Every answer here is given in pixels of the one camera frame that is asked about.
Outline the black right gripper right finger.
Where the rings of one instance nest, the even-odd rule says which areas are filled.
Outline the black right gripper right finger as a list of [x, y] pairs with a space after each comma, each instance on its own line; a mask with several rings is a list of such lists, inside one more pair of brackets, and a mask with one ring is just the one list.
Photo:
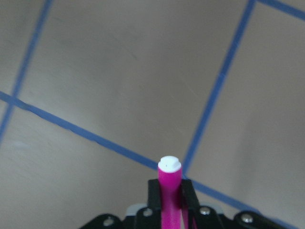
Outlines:
[[241, 211], [229, 219], [206, 204], [200, 204], [193, 183], [183, 179], [181, 183], [183, 219], [188, 229], [282, 229], [283, 226], [253, 211]]

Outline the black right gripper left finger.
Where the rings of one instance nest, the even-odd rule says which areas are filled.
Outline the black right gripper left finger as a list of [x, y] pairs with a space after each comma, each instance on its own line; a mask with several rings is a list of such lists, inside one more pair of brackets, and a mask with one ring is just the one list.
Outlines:
[[160, 229], [161, 193], [157, 179], [148, 181], [148, 199], [145, 204], [134, 204], [127, 208], [124, 219], [105, 213], [87, 222], [82, 229]]

